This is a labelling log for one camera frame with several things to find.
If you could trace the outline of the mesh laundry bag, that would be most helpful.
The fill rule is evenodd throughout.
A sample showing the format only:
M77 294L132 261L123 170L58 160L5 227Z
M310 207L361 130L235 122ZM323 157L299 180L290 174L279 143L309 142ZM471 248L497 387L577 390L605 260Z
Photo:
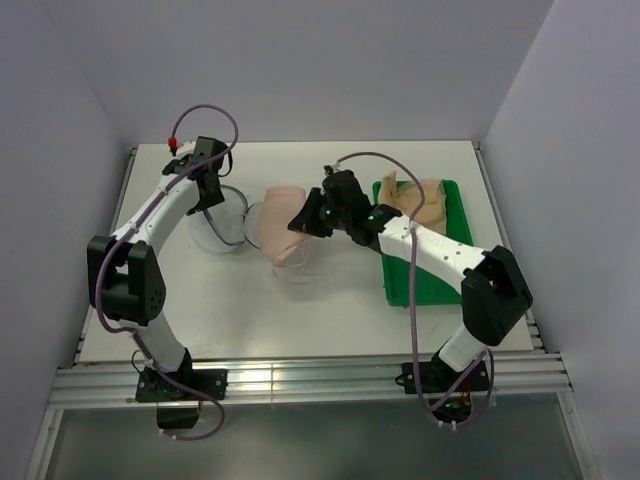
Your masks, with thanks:
M188 217L189 232L194 242L210 253L226 254L243 247L261 252L256 238L256 225L264 198L251 203L239 188L222 185L225 201ZM295 282L305 270L310 253L310 237L284 267L274 267L275 276Z

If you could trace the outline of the pink bra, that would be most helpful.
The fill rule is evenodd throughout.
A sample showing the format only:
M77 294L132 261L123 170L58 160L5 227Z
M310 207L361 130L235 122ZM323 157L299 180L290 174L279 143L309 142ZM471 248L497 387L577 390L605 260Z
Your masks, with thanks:
M256 238L261 252L274 267L284 267L309 236L288 228L306 202L306 191L298 186L269 188L256 225Z

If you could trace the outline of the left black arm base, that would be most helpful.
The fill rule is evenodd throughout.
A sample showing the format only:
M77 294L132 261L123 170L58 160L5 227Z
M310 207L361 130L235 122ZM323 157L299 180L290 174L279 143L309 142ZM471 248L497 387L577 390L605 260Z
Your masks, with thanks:
M205 369L166 373L145 367L139 374L135 402L156 405L156 423L169 431L193 428L200 419L201 404L213 399L223 400L228 371Z

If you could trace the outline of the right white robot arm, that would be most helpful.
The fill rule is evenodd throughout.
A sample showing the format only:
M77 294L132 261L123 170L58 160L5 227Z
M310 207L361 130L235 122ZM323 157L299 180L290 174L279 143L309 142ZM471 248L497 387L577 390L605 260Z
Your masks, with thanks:
M507 248L465 245L418 225L400 210L374 205L350 170L329 173L310 190L288 229L318 238L342 230L381 255L413 263L461 295L462 324L435 355L435 383L452 390L488 347L502 343L532 306L521 269Z

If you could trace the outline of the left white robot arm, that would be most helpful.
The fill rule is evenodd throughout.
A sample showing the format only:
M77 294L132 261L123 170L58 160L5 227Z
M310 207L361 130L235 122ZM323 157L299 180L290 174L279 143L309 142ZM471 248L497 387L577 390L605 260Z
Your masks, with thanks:
M180 221L224 201L219 170L230 147L198 137L179 147L164 166L150 197L133 217L108 236L94 236L87 246L89 298L103 328L129 333L150 363L160 369L159 388L183 399L195 375L182 365L187 349L175 337L164 314L166 285L158 254Z

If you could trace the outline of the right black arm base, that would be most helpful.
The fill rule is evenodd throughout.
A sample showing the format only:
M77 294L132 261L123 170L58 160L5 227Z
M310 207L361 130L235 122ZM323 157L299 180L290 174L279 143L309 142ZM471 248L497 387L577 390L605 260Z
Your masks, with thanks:
M419 375L422 393L433 407L440 401L436 394L444 394L462 375L446 365L437 365L433 361L419 363ZM401 365L401 373L395 377L395 384L404 389L406 395L416 393L414 370L411 362ZM456 387L454 392L433 412L434 417L445 424L458 424L468 420L473 413L472 395L486 393L490 387L490 374L486 364L481 361Z

